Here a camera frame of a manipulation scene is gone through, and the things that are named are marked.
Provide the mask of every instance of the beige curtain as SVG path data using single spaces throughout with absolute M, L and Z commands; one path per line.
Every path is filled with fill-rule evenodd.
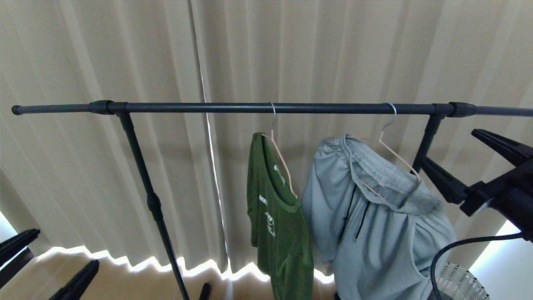
M 117 118 L 17 117 L 12 105 L 111 99 L 532 107 L 531 15 L 532 2 L 515 0 L 0 2 L 1 210 L 18 230 L 42 229 L 37 254 L 84 244 L 127 255 L 132 264 L 149 256 L 166 264 Z M 229 258 L 236 271 L 255 261 L 247 159 L 252 133 L 270 130 L 272 115 L 132 118 L 187 268 L 212 258 L 225 270 Z M 297 193 L 321 139 L 375 137 L 390 118 L 279 115 L 277 141 Z M 412 162 L 427 118 L 398 116 L 385 141 Z M 531 118 L 445 119 L 429 157 L 467 184 L 511 169 L 470 136 L 473 128 L 533 144 Z M 447 209 L 459 238 L 494 234 L 504 221 L 490 210 L 468 218 L 457 206 Z M 450 259 L 468 267 L 483 247 L 466 246 Z

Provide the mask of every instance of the wire hanger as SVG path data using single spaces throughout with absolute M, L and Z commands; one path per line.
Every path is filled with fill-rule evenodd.
M 276 152 L 278 152 L 278 156 L 281 159 L 281 162 L 283 164 L 283 167 L 285 168 L 285 171 L 287 172 L 287 177 L 289 178 L 290 192 L 294 195 L 295 198 L 298 198 L 298 196 L 296 196 L 296 193 L 293 190 L 293 182 L 290 178 L 289 168 L 287 167 L 287 164 L 285 163 L 285 160 L 283 159 L 283 156 L 281 155 L 278 145 L 276 144 L 276 141 L 274 140 L 274 126 L 276 125 L 277 115 L 276 115 L 276 108 L 274 107 L 274 103 L 270 102 L 270 105 L 272 105 L 272 111 L 274 112 L 274 120 L 272 120 L 272 126 L 270 127 L 270 136 L 267 136 L 264 133 L 262 133 L 261 135 L 268 138 L 274 144 L 274 148 L 276 149 Z
M 370 140 L 370 141 L 376 141 L 378 142 L 379 144 L 383 145 L 387 150 L 389 150 L 394 156 L 396 156 L 401 162 L 403 162 L 406 166 L 408 166 L 411 171 L 413 172 L 413 174 L 416 175 L 416 178 L 418 180 L 418 182 L 422 181 L 421 178 L 420 178 L 420 175 L 418 174 L 417 171 L 415 171 L 415 169 L 413 169 L 411 167 L 410 164 L 408 164 L 403 158 L 401 158 L 393 149 L 391 149 L 389 146 L 387 146 L 384 142 L 383 142 L 383 133 L 385 132 L 385 128 L 389 125 L 391 125 L 392 123 L 394 123 L 396 121 L 396 116 L 397 116 L 397 111 L 396 111 L 396 107 L 394 106 L 394 104 L 392 103 L 388 103 L 388 105 L 390 105 L 392 107 L 392 109 L 394 109 L 394 118 L 392 119 L 392 121 L 390 121 L 389 123 L 387 123 L 385 126 L 383 126 L 383 128 L 381 129 L 381 133 L 379 134 L 379 139 L 369 139 L 369 138 L 359 138 L 359 137 L 348 137 L 350 139 L 359 139 L 359 140 Z M 383 197 L 381 197 L 381 195 L 379 195 L 375 190 L 373 190 L 371 187 L 369 187 L 366 183 L 363 183 L 364 186 L 367 187 L 367 189 L 369 189 L 371 192 L 373 192 L 376 196 L 378 196 L 379 198 L 381 198 L 382 200 L 385 200 Z

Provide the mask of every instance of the tan floor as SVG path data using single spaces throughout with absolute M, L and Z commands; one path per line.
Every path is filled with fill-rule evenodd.
M 1 300 L 49 299 L 91 259 L 83 254 L 54 254 L 44 259 L 34 258 L 13 279 L 0 289 Z M 172 271 L 158 272 L 149 265 L 131 272 L 126 265 L 116 265 L 101 258 L 100 269 L 82 300 L 92 299 L 182 299 Z M 210 299 L 273 299 L 270 282 L 262 282 L 253 274 L 236 281 L 222 280 L 217 272 L 208 269 L 195 277 L 184 278 L 191 299 L 198 299 L 204 282 L 212 286 Z M 333 299 L 334 284 L 313 285 L 313 300 Z

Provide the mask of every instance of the curtain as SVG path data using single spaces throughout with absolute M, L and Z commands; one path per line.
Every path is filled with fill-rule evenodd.
M 117 118 L 13 116 L 12 105 L 110 99 L 532 107 L 532 13 L 533 3 L 515 0 L 1 2 L 1 210 L 17 230 L 42 230 L 36 254 L 86 245 L 127 255 L 132 264 L 150 256 L 166 264 Z M 214 259 L 225 270 L 229 258 L 236 271 L 255 261 L 248 151 L 252 133 L 268 132 L 273 116 L 132 118 L 187 268 Z M 427 118 L 398 116 L 384 141 L 412 162 Z M 321 139 L 377 137 L 389 120 L 278 115 L 276 140 L 295 191 L 302 194 Z M 531 118 L 444 119 L 429 157 L 469 185 L 512 168 L 470 136 L 474 128 L 533 144 Z M 447 213 L 459 238 L 494 234 L 504 222 L 491 210 L 466 217 L 447 204 Z M 450 260 L 468 267 L 483 248 L 465 246 Z

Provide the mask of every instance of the hanging clothes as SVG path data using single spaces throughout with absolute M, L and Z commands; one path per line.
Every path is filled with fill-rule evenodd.
M 250 148 L 247 199 L 257 267 L 270 276 L 275 299 L 311 299 L 314 265 L 301 203 L 260 132 Z
M 425 300 L 433 256 L 456 239 L 444 206 L 416 176 L 347 136 L 321 142 L 302 200 L 320 260 L 333 263 L 343 300 Z

